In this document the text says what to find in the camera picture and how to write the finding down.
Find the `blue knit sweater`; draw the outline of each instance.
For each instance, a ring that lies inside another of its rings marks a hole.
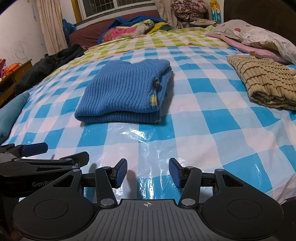
[[[84,123],[157,123],[171,71],[167,60],[109,61],[86,87],[75,118]]]

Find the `blue and white checkered bedsheet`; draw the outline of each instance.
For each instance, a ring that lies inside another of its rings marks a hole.
[[[278,202],[296,193],[296,114],[250,102],[226,57],[232,47],[164,47],[134,50],[64,70],[30,90],[6,143],[46,142],[37,158],[87,151],[84,173],[128,160],[120,198],[180,197],[168,172],[171,157],[205,172],[224,168]],[[89,81],[109,61],[170,61],[173,76],[157,125],[83,125],[75,108]],[[86,196],[95,199],[93,189]]]

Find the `green checkered sheet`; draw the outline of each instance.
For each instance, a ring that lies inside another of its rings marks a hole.
[[[213,29],[213,26],[208,26],[207,28],[183,28],[175,31],[158,30],[155,33],[145,35],[144,37],[127,37],[109,41],[91,47],[89,51],[85,52],[84,56],[70,61],[68,64],[51,73],[47,78],[57,75],[62,70],[130,50],[184,45],[195,45],[199,47],[229,47],[227,43],[220,39],[205,36]]]

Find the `orange object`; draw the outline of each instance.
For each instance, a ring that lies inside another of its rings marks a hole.
[[[211,13],[212,13],[212,20],[218,21],[219,23],[222,23],[221,20],[221,8],[220,4],[217,0],[211,0],[210,1],[211,6]]]
[[[12,64],[8,67],[7,71],[5,72],[5,75],[9,75],[10,73],[12,73],[13,71],[17,70],[20,67],[19,63],[16,64]]]

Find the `wooden headboard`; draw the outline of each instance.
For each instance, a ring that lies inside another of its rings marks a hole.
[[[296,45],[296,0],[224,0],[224,22],[242,19]]]

